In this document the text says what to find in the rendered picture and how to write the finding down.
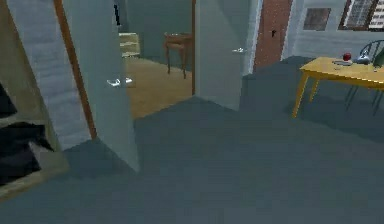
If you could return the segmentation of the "beige chest of drawers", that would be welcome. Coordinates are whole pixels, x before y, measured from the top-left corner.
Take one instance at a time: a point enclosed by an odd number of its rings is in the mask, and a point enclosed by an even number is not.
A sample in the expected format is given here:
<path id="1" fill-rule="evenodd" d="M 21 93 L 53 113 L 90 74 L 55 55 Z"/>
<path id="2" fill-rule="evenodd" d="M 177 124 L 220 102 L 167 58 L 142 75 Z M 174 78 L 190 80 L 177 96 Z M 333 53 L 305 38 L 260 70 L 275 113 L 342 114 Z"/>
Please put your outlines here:
<path id="1" fill-rule="evenodd" d="M 141 53 L 137 33 L 120 33 L 120 50 L 123 57 L 139 56 Z"/>

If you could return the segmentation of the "beige open shelf unit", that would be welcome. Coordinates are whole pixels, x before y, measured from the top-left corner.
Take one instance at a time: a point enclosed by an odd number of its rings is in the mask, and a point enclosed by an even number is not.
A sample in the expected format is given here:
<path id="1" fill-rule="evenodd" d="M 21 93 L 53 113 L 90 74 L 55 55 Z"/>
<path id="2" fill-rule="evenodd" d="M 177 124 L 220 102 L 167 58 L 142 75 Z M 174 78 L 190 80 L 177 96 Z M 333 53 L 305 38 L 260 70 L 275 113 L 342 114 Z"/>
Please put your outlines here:
<path id="1" fill-rule="evenodd" d="M 0 202 L 68 169 L 7 0 L 0 0 Z"/>

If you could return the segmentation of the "grey framed picture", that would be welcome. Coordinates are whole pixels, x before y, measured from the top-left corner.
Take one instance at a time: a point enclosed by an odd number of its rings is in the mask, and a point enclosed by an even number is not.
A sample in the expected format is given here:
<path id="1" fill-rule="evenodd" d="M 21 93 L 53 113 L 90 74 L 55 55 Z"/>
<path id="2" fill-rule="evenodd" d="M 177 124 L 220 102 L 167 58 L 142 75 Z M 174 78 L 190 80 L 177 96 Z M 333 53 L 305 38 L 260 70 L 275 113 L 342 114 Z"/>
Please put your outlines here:
<path id="1" fill-rule="evenodd" d="M 303 29 L 324 31 L 327 26 L 330 12 L 330 8 L 308 8 Z"/>

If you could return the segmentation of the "pale grey room door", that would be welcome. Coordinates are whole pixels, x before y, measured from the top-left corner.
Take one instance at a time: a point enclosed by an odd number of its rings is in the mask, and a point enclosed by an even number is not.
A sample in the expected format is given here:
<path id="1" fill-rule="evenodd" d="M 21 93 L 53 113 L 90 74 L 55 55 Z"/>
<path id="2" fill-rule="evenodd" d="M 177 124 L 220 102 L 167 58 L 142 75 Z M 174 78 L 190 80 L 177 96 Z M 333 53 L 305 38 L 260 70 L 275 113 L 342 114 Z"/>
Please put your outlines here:
<path id="1" fill-rule="evenodd" d="M 249 26 L 260 0 L 197 0 L 195 31 L 196 95 L 238 110 Z M 233 49 L 247 49 L 245 54 Z"/>
<path id="2" fill-rule="evenodd" d="M 63 7 L 98 139 L 134 171 L 140 170 L 113 0 L 63 0 Z"/>

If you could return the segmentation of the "yellow wooden table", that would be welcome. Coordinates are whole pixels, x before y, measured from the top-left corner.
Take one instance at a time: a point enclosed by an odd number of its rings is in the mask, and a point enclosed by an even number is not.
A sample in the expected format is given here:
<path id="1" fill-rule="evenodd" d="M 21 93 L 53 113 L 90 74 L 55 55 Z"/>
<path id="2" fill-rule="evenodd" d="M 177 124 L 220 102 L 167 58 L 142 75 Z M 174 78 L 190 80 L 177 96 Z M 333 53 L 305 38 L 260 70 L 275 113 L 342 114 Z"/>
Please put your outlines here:
<path id="1" fill-rule="evenodd" d="M 320 80 L 335 81 L 379 91 L 384 90 L 384 68 L 375 69 L 371 64 L 352 63 L 350 66 L 334 64 L 336 58 L 318 57 L 300 68 L 302 76 L 297 85 L 292 117 L 296 118 L 309 78 L 315 80 L 310 99 L 313 99 Z"/>

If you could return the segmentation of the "brown framed window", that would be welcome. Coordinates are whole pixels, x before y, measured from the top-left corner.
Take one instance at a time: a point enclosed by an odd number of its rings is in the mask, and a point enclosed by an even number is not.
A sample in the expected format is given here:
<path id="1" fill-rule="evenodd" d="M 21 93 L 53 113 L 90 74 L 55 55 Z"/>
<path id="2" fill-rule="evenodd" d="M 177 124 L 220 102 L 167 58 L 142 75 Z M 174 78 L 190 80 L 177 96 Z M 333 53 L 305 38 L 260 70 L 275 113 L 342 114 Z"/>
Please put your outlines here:
<path id="1" fill-rule="evenodd" d="M 347 0 L 338 29 L 384 32 L 384 0 Z"/>

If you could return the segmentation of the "brown wooden side table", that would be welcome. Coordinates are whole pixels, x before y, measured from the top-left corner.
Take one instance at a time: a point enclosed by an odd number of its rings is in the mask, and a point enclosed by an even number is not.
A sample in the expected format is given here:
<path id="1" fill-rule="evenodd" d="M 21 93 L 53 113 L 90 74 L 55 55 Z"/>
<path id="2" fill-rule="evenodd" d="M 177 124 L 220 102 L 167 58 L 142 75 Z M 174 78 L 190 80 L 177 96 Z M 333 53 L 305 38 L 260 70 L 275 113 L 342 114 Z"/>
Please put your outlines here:
<path id="1" fill-rule="evenodd" d="M 174 49 L 179 52 L 181 60 L 181 69 L 183 78 L 186 78 L 186 66 L 189 54 L 192 52 L 192 34 L 191 33 L 164 33 L 163 47 L 167 62 L 167 73 L 170 73 L 170 50 Z"/>

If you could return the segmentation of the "red-brown room door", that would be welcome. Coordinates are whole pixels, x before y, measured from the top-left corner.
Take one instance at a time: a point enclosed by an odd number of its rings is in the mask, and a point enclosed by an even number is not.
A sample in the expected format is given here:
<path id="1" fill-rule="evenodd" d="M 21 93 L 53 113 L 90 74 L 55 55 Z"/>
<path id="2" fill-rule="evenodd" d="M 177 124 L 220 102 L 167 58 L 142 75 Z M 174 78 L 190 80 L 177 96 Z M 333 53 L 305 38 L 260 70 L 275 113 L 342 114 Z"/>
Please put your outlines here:
<path id="1" fill-rule="evenodd" d="M 263 0 L 257 36 L 254 68 L 281 59 L 292 0 Z"/>

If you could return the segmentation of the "dark metal chair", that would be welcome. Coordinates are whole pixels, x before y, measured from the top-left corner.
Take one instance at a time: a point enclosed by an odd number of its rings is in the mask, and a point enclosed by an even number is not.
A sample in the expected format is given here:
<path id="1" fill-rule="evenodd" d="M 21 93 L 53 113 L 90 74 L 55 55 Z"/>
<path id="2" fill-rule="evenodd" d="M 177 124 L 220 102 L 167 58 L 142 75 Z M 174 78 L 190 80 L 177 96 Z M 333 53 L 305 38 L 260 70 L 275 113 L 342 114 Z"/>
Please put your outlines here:
<path id="1" fill-rule="evenodd" d="M 368 43 L 361 49 L 360 55 L 367 55 L 370 58 L 370 63 L 373 64 L 375 69 L 384 68 L 384 39 Z M 371 104 L 373 107 L 373 114 L 377 113 L 383 96 L 384 90 L 377 90 L 375 92 Z"/>

